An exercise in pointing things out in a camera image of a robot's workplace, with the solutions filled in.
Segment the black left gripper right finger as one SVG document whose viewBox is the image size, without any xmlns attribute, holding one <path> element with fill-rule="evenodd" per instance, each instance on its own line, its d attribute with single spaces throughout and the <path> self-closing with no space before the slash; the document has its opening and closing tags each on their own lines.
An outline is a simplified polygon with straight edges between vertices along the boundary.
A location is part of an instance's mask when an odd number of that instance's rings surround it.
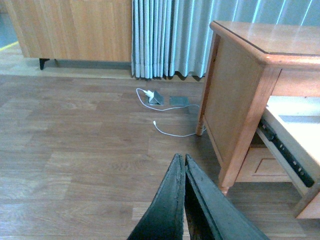
<svg viewBox="0 0 320 240">
<path fill-rule="evenodd" d="M 226 198 L 194 159 L 185 156 L 184 206 L 192 240 L 267 240 Z"/>
</svg>

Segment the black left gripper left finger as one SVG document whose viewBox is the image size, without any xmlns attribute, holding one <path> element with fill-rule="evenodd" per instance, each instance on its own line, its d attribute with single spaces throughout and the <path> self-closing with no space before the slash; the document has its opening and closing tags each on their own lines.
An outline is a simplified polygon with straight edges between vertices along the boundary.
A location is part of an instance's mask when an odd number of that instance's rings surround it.
<svg viewBox="0 0 320 240">
<path fill-rule="evenodd" d="M 181 240 L 184 233 L 185 161 L 175 154 L 163 180 L 129 240 Z"/>
</svg>

